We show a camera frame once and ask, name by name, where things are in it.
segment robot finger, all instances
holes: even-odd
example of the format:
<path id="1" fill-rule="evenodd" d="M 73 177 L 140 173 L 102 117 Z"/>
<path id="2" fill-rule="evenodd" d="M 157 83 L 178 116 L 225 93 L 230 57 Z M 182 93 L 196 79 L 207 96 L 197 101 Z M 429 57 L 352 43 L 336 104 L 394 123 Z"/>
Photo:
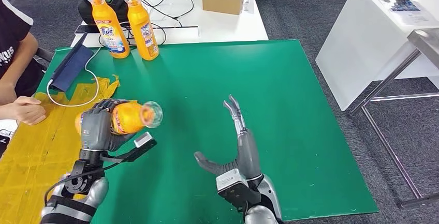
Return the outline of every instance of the robot finger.
<path id="1" fill-rule="evenodd" d="M 115 108 L 117 105 L 119 105 L 119 104 L 121 104 L 121 103 L 125 103 L 125 102 L 128 102 L 128 100 L 125 100 L 125 99 L 117 99 L 117 100 L 115 100 L 115 99 L 111 99 L 111 102 L 108 103 L 108 105 L 107 105 L 107 109 L 108 109 L 108 111 L 111 113 L 111 112 L 113 112 L 114 108 Z"/>
<path id="2" fill-rule="evenodd" d="M 195 152 L 194 157 L 197 160 L 198 165 L 207 172 L 210 172 L 215 175 L 221 175 L 222 173 L 225 172 L 222 169 L 222 166 L 218 165 L 213 161 L 208 160 L 201 152 Z"/>
<path id="3" fill-rule="evenodd" d="M 84 114 L 86 114 L 86 113 L 87 113 L 87 114 L 94 113 L 94 110 L 95 110 L 95 109 L 99 109 L 99 104 L 100 104 L 100 102 L 95 103 L 95 104 L 93 105 L 93 107 L 90 108 L 89 110 L 85 111 Z"/>
<path id="4" fill-rule="evenodd" d="M 236 114 L 239 117 L 242 127 L 245 128 L 244 116 L 242 116 L 241 108 L 239 107 L 238 101 L 231 94 L 229 95 L 229 100 L 236 110 Z"/>
<path id="5" fill-rule="evenodd" d="M 109 112 L 109 110 L 111 109 L 111 107 L 113 105 L 114 105 L 114 99 L 108 98 L 108 99 L 104 99 L 104 100 L 100 101 L 98 107 L 102 110 L 108 109 L 108 112 Z"/>
<path id="6" fill-rule="evenodd" d="M 230 115 L 232 116 L 233 122 L 235 124 L 235 130 L 236 130 L 236 134 L 239 135 L 241 133 L 241 130 L 244 128 L 241 125 L 241 121 L 238 117 L 238 115 L 236 114 L 235 109 L 233 108 L 233 106 L 231 106 L 228 102 L 224 101 L 223 102 L 223 106 L 226 107 L 226 109 L 229 110 Z"/>

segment tide logo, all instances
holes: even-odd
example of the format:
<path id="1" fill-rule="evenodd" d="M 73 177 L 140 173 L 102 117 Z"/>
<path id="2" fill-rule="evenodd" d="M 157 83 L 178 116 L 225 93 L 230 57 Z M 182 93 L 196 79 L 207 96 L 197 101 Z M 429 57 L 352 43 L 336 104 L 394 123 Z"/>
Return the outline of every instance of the tide logo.
<path id="1" fill-rule="evenodd" d="M 114 30 L 111 26 L 101 26 L 99 30 L 104 36 L 114 36 Z"/>

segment gray carpet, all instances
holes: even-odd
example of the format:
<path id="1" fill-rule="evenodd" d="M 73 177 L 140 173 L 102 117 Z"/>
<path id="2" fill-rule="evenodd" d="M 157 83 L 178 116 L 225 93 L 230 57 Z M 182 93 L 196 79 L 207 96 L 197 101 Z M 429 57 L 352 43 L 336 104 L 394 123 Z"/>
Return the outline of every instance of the gray carpet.
<path id="1" fill-rule="evenodd" d="M 53 50 L 69 46 L 80 23 L 78 0 L 10 0 L 32 16 L 32 32 L 40 46 Z M 379 208 L 379 213 L 295 221 L 294 223 L 439 223 L 439 203 L 400 210 L 395 202 L 410 199 L 378 137 L 362 113 L 350 117 L 340 111 L 315 58 L 346 0 L 257 0 L 270 39 L 300 39 L 347 143 Z M 397 80 L 383 95 L 434 92 L 426 78 Z M 439 191 L 439 99 L 373 103 L 368 108 L 421 193 Z"/>

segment white table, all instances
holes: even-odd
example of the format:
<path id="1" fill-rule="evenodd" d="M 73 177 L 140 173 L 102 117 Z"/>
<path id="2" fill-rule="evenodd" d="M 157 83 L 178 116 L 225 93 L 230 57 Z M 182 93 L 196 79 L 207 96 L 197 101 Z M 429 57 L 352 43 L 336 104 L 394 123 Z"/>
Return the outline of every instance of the white table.
<path id="1" fill-rule="evenodd" d="M 439 20 L 437 0 L 418 0 Z M 347 0 L 316 62 L 341 110 L 376 80 L 383 80 L 414 49 L 407 36 L 414 29 L 437 26 L 403 26 L 378 0 Z M 439 70 L 421 56 L 398 77 L 429 77 L 439 85 Z"/>
<path id="2" fill-rule="evenodd" d="M 161 0 L 147 0 L 157 4 Z M 259 14 L 256 2 L 254 2 L 254 13 L 243 11 L 240 15 L 225 14 L 204 11 L 202 0 L 193 0 L 194 10 L 183 16 L 180 21 L 183 26 L 194 26 L 194 28 L 167 28 L 167 39 L 165 44 L 172 43 L 199 43 L 199 42 L 223 42 L 223 41 L 254 41 L 268 40 L 264 24 Z M 190 0 L 165 0 L 157 8 L 163 13 L 171 16 L 178 16 L 191 8 Z M 151 10 L 151 22 L 161 27 L 180 26 L 175 20 Z M 155 29 L 157 42 L 163 40 L 163 33 Z M 72 43 L 74 45 L 81 35 L 76 35 Z M 98 34 L 88 35 L 84 41 L 87 47 L 98 47 Z"/>

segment detergent bottle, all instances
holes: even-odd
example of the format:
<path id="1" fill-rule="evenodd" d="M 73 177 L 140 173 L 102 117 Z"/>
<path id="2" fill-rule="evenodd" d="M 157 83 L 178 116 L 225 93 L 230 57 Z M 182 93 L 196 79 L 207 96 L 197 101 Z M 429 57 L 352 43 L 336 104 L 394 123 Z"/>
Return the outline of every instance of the detergent bottle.
<path id="1" fill-rule="evenodd" d="M 75 119 L 76 130 L 81 132 L 82 115 Z M 143 127 L 154 128 L 160 125 L 163 111 L 154 101 L 140 105 L 137 101 L 121 103 L 111 112 L 111 132 L 116 135 L 126 135 L 140 131 Z"/>
<path id="2" fill-rule="evenodd" d="M 126 58 L 129 46 L 122 32 L 118 17 L 105 0 L 88 0 L 93 7 L 92 15 L 102 38 L 114 58 Z"/>
<path id="3" fill-rule="evenodd" d="M 158 56 L 157 41 L 154 36 L 149 14 L 141 0 L 125 0 L 128 4 L 128 20 L 133 30 L 137 50 L 144 60 Z"/>

